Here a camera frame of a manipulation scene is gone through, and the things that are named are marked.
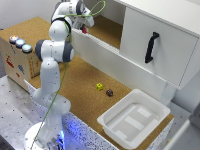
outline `white tray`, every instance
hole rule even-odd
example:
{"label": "white tray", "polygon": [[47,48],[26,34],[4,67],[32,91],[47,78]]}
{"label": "white tray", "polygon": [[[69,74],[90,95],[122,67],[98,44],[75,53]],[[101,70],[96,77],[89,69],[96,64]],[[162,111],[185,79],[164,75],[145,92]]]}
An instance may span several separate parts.
{"label": "white tray", "polygon": [[122,147],[136,149],[169,113],[166,106],[140,90],[133,90],[97,120]]}

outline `cable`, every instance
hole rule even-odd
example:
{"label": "cable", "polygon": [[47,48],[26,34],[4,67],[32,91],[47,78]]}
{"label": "cable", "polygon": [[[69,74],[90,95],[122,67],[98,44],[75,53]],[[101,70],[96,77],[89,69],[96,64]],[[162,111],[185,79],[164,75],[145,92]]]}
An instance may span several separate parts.
{"label": "cable", "polygon": [[[105,8],[106,2],[105,2],[105,1],[99,1],[99,2],[91,9],[91,12],[90,12],[90,13],[92,13],[93,9],[94,9],[99,3],[104,3],[104,6],[103,6],[103,7],[101,8],[101,10],[99,10],[97,13],[94,13],[94,14],[91,14],[91,15],[89,14],[89,15],[87,15],[87,16],[84,16],[84,15],[72,15],[72,14],[70,14],[70,15],[65,15],[64,18],[65,18],[66,16],[80,16],[80,17],[86,17],[86,20],[85,20],[85,22],[86,22],[87,19],[88,19],[88,17],[94,16],[94,15],[96,15],[96,14],[99,14],[99,13]],[[67,24],[66,24],[65,22],[64,22],[64,24],[65,24],[65,26],[66,26],[66,28],[67,28],[68,33],[69,33],[69,28],[68,28]],[[69,33],[69,42],[71,43],[71,33]],[[56,95],[54,96],[53,101],[51,102],[51,105],[49,106],[49,109],[47,110],[47,113],[46,113],[46,115],[45,115],[45,117],[44,117],[44,119],[43,119],[43,121],[42,121],[42,123],[41,123],[41,125],[40,125],[40,128],[39,128],[39,130],[38,130],[38,132],[37,132],[37,134],[36,134],[36,136],[35,136],[35,138],[34,138],[34,140],[33,140],[33,143],[32,143],[31,148],[30,148],[31,150],[32,150],[33,145],[34,145],[34,143],[35,143],[35,141],[36,141],[36,138],[37,138],[37,136],[38,136],[38,134],[39,134],[39,132],[40,132],[40,130],[41,130],[41,128],[42,128],[42,125],[43,125],[43,123],[44,123],[44,121],[45,121],[47,115],[49,114],[49,111],[51,110],[51,108],[52,108],[52,106],[53,106],[53,103],[55,102],[56,97],[57,97],[57,95],[58,95],[58,93],[59,93],[59,91],[60,91],[60,89],[61,89],[61,87],[62,87],[64,78],[65,78],[65,75],[66,75],[66,72],[67,72],[67,67],[68,67],[68,63],[66,64],[66,67],[65,67],[65,72],[64,72],[64,75],[63,75],[63,77],[62,77],[62,81],[61,81],[61,84],[60,84],[60,88],[59,88],[59,90],[56,92]]]}

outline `brown box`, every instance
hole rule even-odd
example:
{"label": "brown box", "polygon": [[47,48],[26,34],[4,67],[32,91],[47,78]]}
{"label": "brown box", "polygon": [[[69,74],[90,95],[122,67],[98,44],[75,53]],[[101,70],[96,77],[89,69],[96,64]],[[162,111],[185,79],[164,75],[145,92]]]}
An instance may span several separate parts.
{"label": "brown box", "polygon": [[39,74],[41,61],[35,53],[25,54],[1,37],[0,50],[7,75],[28,90],[24,79],[28,81]]}

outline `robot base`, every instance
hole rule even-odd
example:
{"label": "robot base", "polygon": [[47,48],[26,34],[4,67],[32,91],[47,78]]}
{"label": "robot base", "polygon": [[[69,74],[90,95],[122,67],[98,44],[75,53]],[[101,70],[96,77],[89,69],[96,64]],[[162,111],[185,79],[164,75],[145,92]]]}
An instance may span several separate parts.
{"label": "robot base", "polygon": [[[31,150],[33,140],[34,140],[41,124],[42,124],[42,122],[35,124],[26,132],[25,137],[24,137],[24,149],[25,150]],[[35,142],[33,144],[32,150],[45,150],[45,149],[41,148],[38,145],[38,142]]]}

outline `white cabinet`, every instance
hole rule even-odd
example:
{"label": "white cabinet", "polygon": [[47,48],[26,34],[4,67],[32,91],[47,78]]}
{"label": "white cabinet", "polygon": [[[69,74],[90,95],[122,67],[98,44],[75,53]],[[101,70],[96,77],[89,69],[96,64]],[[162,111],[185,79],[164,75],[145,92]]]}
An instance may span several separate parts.
{"label": "white cabinet", "polygon": [[[115,0],[126,6],[120,54],[181,89],[200,69],[200,7],[183,0]],[[154,40],[153,33],[159,34]],[[153,60],[145,63],[147,55]]]}
{"label": "white cabinet", "polygon": [[[153,32],[158,33],[159,37],[154,40],[151,53],[153,60],[145,63]],[[127,8],[120,54],[179,85],[197,41],[196,36]]]}

